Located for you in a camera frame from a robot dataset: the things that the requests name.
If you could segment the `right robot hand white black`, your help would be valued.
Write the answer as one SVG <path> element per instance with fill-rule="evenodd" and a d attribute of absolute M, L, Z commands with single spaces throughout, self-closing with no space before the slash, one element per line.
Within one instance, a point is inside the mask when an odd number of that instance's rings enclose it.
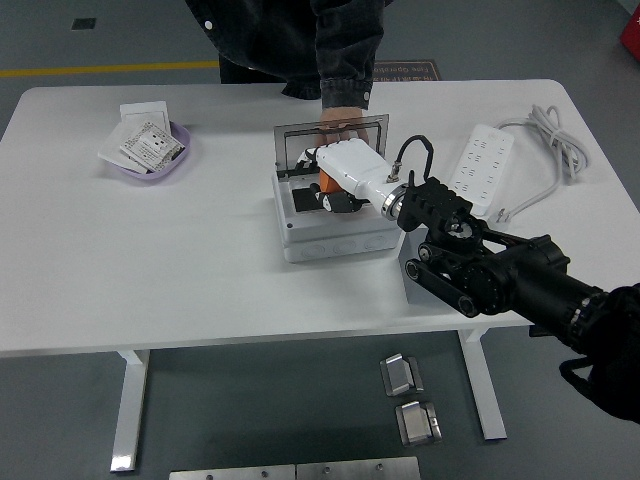
<path fill-rule="evenodd" d="M 341 191 L 334 193 L 311 185 L 313 195 L 327 211 L 352 213 L 368 201 L 383 218 L 394 220 L 406 191 L 399 178 L 401 166 L 400 161 L 388 164 L 364 140 L 352 138 L 304 150 L 295 171 L 318 167 L 339 185 Z"/>

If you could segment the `person's hand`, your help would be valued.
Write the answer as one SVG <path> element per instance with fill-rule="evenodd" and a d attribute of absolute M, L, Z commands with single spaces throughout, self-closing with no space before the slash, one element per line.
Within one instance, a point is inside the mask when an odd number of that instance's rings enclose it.
<path fill-rule="evenodd" d="M 364 110 L 358 107 L 331 107 L 322 109 L 319 120 L 323 127 L 337 128 L 361 123 L 363 117 Z M 349 139 L 349 135 L 345 132 L 340 134 L 319 134 L 316 136 L 315 145 L 328 145 L 341 139 Z"/>

